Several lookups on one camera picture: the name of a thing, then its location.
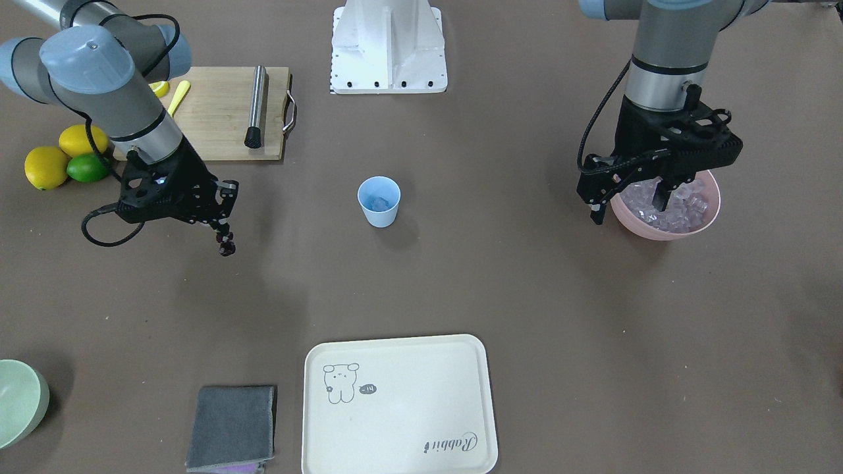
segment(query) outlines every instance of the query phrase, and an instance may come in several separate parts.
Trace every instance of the gray cloth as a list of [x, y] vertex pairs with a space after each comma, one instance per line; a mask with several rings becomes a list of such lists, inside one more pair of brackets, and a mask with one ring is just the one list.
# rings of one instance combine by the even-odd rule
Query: gray cloth
[[202, 387], [187, 471], [241, 471], [236, 466], [249, 469], [249, 464], [260, 470], [272, 459], [274, 398], [273, 386]]

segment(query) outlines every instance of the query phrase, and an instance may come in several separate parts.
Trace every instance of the mint green bowl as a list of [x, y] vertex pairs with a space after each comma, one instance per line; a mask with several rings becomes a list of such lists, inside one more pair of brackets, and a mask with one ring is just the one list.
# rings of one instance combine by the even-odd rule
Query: mint green bowl
[[18, 360], [0, 360], [0, 450], [31, 433], [49, 404], [41, 374]]

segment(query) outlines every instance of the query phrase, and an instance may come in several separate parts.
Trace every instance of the citrus fruit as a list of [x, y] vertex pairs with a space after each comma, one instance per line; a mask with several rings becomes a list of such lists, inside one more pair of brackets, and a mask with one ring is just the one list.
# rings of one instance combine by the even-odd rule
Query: citrus fruit
[[[108, 137], [98, 127], [91, 126], [91, 134], [94, 135], [94, 143], [100, 153], [108, 149]], [[85, 133], [85, 125], [79, 124], [68, 127], [58, 138], [58, 146], [70, 157], [80, 154], [92, 153], [94, 151], [88, 142], [88, 134]]]
[[32, 186], [46, 191], [67, 179], [67, 155], [59, 147], [38, 147], [26, 155], [26, 179]]
[[80, 154], [67, 164], [67, 175], [83, 183], [93, 183], [108, 175], [108, 169], [92, 153]]
[[149, 84], [149, 87], [152, 88], [153, 92], [155, 93], [155, 97], [161, 99], [169, 92], [169, 83], [167, 81], [158, 81], [157, 83]]

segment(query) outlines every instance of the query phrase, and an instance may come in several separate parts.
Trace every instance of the wooden cutting board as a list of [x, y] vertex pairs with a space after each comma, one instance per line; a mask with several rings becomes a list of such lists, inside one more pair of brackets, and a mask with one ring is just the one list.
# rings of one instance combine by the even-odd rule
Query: wooden cutting board
[[[243, 145], [252, 101], [253, 67], [193, 67], [170, 81], [161, 98], [164, 108], [173, 99], [180, 81], [191, 81], [191, 90], [175, 112], [175, 122], [205, 161], [281, 159], [284, 154], [284, 116], [290, 88], [288, 67], [267, 67], [269, 75], [264, 147]], [[119, 150], [115, 158], [125, 160]]]

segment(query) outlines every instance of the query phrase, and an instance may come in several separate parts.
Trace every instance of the blue cup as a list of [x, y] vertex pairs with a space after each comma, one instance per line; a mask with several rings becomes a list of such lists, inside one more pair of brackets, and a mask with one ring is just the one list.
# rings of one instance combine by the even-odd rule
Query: blue cup
[[395, 221], [400, 200], [401, 189], [386, 176], [373, 176], [357, 189], [357, 201], [374, 227], [388, 227]]

